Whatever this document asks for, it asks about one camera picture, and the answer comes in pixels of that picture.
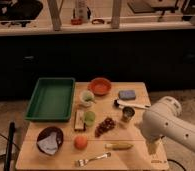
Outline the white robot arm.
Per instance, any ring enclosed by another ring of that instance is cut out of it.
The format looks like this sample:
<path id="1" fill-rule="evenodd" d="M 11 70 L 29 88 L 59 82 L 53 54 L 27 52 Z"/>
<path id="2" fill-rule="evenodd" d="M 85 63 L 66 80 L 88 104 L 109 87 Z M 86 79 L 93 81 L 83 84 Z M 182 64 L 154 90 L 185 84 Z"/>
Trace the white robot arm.
<path id="1" fill-rule="evenodd" d="M 142 115 L 140 131 L 148 142 L 166 136 L 195 153 L 195 125 L 179 118 L 181 104 L 171 96 L 165 96 L 146 108 Z"/>

